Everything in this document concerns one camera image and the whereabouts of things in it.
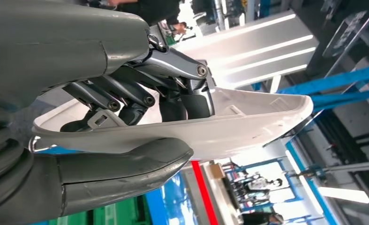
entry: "white plastic shell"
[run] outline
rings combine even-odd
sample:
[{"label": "white plastic shell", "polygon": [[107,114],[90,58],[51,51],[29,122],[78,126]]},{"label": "white plastic shell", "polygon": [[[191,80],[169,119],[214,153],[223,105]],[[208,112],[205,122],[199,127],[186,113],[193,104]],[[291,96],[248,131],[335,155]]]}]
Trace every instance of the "white plastic shell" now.
[{"label": "white plastic shell", "polygon": [[[158,138],[175,137],[194,150],[194,160],[207,160],[259,150],[310,116],[313,110],[311,98],[300,95],[216,88],[212,98],[216,115],[206,119],[58,132],[73,117],[82,119],[87,112],[86,106],[73,101],[38,117],[33,132],[67,149],[108,153],[124,153]],[[157,104],[150,110],[148,123],[158,120],[159,111],[155,109]]]}]

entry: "metal linkage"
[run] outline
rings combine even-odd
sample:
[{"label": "metal linkage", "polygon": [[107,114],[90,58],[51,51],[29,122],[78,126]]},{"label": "metal linkage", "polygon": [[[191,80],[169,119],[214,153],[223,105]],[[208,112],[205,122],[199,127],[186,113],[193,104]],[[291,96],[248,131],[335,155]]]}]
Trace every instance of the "metal linkage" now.
[{"label": "metal linkage", "polygon": [[88,106],[91,110],[101,108],[115,112],[120,109],[117,98],[97,88],[96,85],[90,82],[70,83],[63,90]]},{"label": "metal linkage", "polygon": [[349,164],[349,165],[338,165],[338,166],[325,168],[326,173],[358,172],[358,171],[368,171],[368,170],[369,170],[369,162]]}]

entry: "black clothing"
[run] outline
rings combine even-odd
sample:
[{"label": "black clothing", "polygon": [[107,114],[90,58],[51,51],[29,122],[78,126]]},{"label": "black clothing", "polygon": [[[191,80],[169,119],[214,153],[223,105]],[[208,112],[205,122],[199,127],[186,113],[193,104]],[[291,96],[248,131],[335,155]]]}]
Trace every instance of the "black clothing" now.
[{"label": "black clothing", "polygon": [[135,3],[119,5],[117,10],[132,13],[143,18],[149,26],[166,20],[168,25],[178,24],[179,0],[139,0]]},{"label": "black clothing", "polygon": [[244,225],[263,225],[269,223],[271,213],[265,212],[253,212],[244,213],[242,218],[244,220]]},{"label": "black clothing", "polygon": [[269,189],[249,189],[247,186],[245,186],[245,190],[246,190],[247,194],[263,193],[264,195],[268,195],[270,193]]}]

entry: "ceiling light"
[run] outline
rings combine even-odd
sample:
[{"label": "ceiling light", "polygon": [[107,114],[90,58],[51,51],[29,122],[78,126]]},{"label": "ceiling light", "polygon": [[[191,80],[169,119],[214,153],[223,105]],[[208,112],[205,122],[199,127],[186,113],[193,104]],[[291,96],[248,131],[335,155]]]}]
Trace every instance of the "ceiling light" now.
[{"label": "ceiling light", "polygon": [[316,49],[315,47],[312,47],[312,48],[300,50],[300,51],[297,51],[297,52],[292,52],[292,53],[289,53],[289,54],[280,55],[280,56],[269,58],[269,59],[266,59],[266,60],[250,63],[250,64],[240,66],[240,67],[236,67],[236,68],[233,68],[233,69],[228,69],[228,70],[222,71],[218,74],[216,74],[216,73],[215,74],[220,75],[220,76],[222,76],[222,75],[227,76],[227,75],[231,75],[231,74],[234,74],[234,73],[238,73],[238,72],[246,70],[246,69],[250,69],[250,68],[258,67],[258,66],[265,65],[265,64],[268,64],[268,63],[276,62],[276,61],[279,61],[279,60],[284,60],[284,59],[288,59],[288,58],[291,58],[291,57],[294,57],[294,56],[310,53],[310,52],[315,51],[315,49]]},{"label": "ceiling light", "polygon": [[240,20],[240,26],[244,26],[245,25],[245,14],[244,13],[240,15],[239,20]]},{"label": "ceiling light", "polygon": [[[283,16],[274,20],[270,20],[270,21],[266,21],[263,23],[259,23],[253,26],[248,26],[248,27],[244,27],[242,29],[238,29],[238,30],[233,30],[224,34],[220,34],[218,36],[211,36],[211,37],[207,37],[206,41],[208,42],[208,45],[214,44],[216,42],[228,39],[228,38],[232,38],[235,37],[237,35],[241,35],[241,34],[245,34],[247,32],[253,31],[253,30],[257,30],[260,28],[264,28],[264,27],[268,27],[277,23],[281,23],[287,20],[291,20],[294,19],[296,17],[295,14],[290,14],[287,16]],[[194,40],[190,40],[190,41],[186,41],[186,45],[182,45],[182,46],[177,46],[177,50],[182,51],[182,50],[191,50],[191,49],[197,49],[200,46],[203,46],[204,42],[199,41],[199,39],[194,39]]]},{"label": "ceiling light", "polygon": [[227,14],[227,4],[226,4],[226,0],[222,0],[222,10],[223,10],[223,14],[226,15]]},{"label": "ceiling light", "polygon": [[359,202],[359,203],[369,203],[369,198],[364,191],[360,190],[350,190],[342,188],[332,188],[332,187],[319,187],[318,191],[321,195],[340,198],[349,201]]},{"label": "ceiling light", "polygon": [[225,19],[224,19],[224,28],[225,28],[226,30],[230,29],[230,23],[229,23],[229,21],[228,21],[228,18],[225,18]]},{"label": "ceiling light", "polygon": [[278,91],[279,82],[281,81],[281,77],[282,77],[281,75],[278,75],[272,78],[270,93],[275,93]]},{"label": "ceiling light", "polygon": [[276,44],[276,45],[271,45],[271,46],[268,46],[268,47],[252,50],[250,52],[244,52],[244,53],[237,54],[237,55],[234,55],[234,56],[225,57],[221,60],[216,60],[216,61],[209,62],[209,66],[210,67],[222,66],[222,65],[234,62],[234,61],[246,59],[246,58],[254,56],[254,55],[259,55],[259,54],[266,53],[266,52],[269,52],[269,51],[272,51],[272,50],[276,50],[276,49],[283,48],[283,47],[290,46],[290,45],[294,45],[294,44],[297,44],[297,43],[300,43],[300,42],[303,42],[303,41],[307,41],[307,40],[310,40],[312,38],[313,38],[313,35],[307,35],[307,36],[296,38],[296,39],[293,39],[293,40],[290,40],[290,41],[282,42],[282,43],[279,43],[279,44]]},{"label": "ceiling light", "polygon": [[297,70],[301,70],[301,69],[304,69],[306,67],[307,67],[307,64],[304,64],[304,65],[301,65],[301,66],[276,71],[274,73],[265,74],[265,75],[262,75],[262,76],[258,76],[258,77],[255,77],[255,78],[247,79],[247,80],[240,81],[240,82],[234,82],[234,83],[226,82],[224,79],[218,79],[218,78],[215,78],[215,81],[216,81],[216,83],[219,87],[228,88],[228,89],[235,89],[235,88],[238,88],[238,87],[249,85],[251,83],[257,83],[257,82],[260,82],[260,81],[268,80],[269,78],[272,78],[272,77],[275,77],[275,76],[278,76],[278,75],[284,75],[284,74],[288,74],[288,73],[291,73],[291,72],[294,72],[294,71],[297,71]]}]

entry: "metal bracket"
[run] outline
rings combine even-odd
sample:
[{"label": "metal bracket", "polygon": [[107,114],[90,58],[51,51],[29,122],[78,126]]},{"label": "metal bracket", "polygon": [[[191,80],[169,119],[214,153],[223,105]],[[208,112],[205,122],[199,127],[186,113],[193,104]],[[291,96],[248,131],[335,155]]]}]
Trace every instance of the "metal bracket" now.
[{"label": "metal bracket", "polygon": [[208,74],[204,64],[173,48],[167,52],[154,51],[149,59],[133,67],[152,75],[184,77],[191,80],[205,79]]},{"label": "metal bracket", "polygon": [[100,110],[88,120],[92,129],[127,127],[125,122],[111,110]]}]

